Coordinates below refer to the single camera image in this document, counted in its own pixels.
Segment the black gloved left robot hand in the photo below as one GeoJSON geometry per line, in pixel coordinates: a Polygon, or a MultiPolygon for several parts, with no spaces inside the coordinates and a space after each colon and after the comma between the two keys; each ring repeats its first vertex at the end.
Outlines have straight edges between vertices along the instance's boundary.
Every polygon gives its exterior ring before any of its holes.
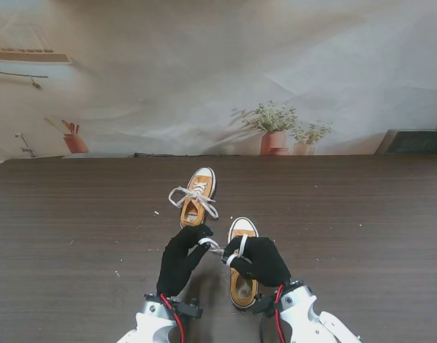
{"type": "Polygon", "coordinates": [[[159,279],[156,284],[157,294],[165,297],[178,296],[189,282],[193,270],[209,250],[209,244],[199,244],[213,232],[205,224],[184,227],[170,239],[161,260],[159,279]]]}

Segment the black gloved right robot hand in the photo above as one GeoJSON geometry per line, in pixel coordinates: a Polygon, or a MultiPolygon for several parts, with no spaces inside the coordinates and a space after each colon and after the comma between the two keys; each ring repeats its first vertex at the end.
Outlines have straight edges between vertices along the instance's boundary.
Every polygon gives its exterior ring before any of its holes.
{"type": "Polygon", "coordinates": [[[223,251],[227,265],[243,278],[254,279],[265,287],[279,287],[291,281],[291,274],[275,244],[267,237],[249,237],[240,257],[229,257],[241,247],[243,237],[234,237],[223,251]]]}

